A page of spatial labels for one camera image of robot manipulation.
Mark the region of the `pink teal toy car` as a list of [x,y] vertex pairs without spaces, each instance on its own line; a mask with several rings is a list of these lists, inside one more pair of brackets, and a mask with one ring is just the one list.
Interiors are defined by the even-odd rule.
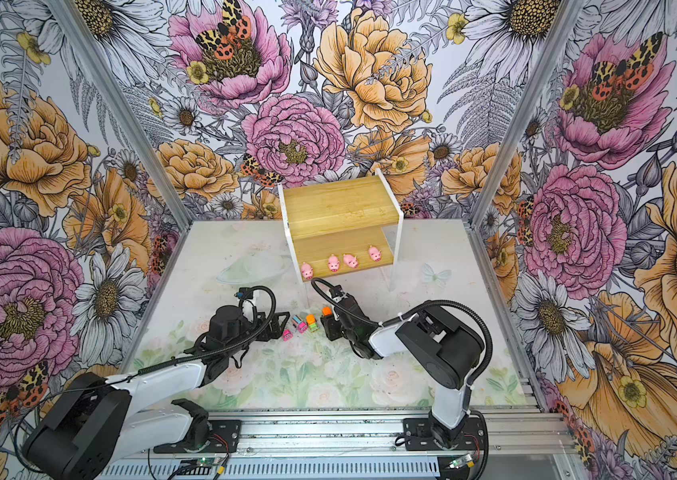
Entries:
[[296,327],[296,330],[300,333],[304,333],[308,331],[308,323],[304,322],[304,320],[300,319],[298,316],[294,316],[292,318],[292,325]]

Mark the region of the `pink toy pig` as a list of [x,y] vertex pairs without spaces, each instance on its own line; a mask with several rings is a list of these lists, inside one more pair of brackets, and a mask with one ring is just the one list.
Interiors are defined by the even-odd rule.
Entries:
[[376,246],[370,246],[368,249],[368,254],[374,262],[380,262],[382,260],[382,252]]
[[306,262],[300,266],[300,273],[302,273],[302,279],[306,281],[310,281],[314,278],[314,269],[312,269],[312,265]]
[[328,270],[330,270],[330,272],[338,272],[340,270],[340,267],[341,267],[340,259],[336,257],[336,255],[331,255],[328,258]]
[[348,253],[344,254],[343,255],[343,261],[344,261],[344,264],[346,264],[346,266],[348,266],[348,268],[351,268],[351,269],[357,269],[360,265],[358,257],[354,256],[353,254],[348,254]]

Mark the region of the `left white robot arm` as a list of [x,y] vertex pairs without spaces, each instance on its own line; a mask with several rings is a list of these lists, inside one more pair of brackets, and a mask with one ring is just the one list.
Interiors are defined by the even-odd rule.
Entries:
[[182,393],[240,367],[256,342],[278,340],[290,313],[260,312],[241,303],[218,308],[182,355],[136,373],[86,373],[62,392],[50,412],[16,444],[22,460],[52,479],[94,479],[110,462],[160,447],[230,450],[228,434]]

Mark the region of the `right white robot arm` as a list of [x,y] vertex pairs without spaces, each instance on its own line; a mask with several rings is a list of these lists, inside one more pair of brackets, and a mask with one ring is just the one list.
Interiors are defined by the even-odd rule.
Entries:
[[442,450],[456,447],[472,415],[476,380],[493,358],[493,338],[486,322],[472,308],[453,300],[427,300],[386,321],[374,321],[341,286],[316,279],[312,288],[326,300],[342,336],[360,358],[381,360],[407,352],[436,382],[436,394],[423,434]]

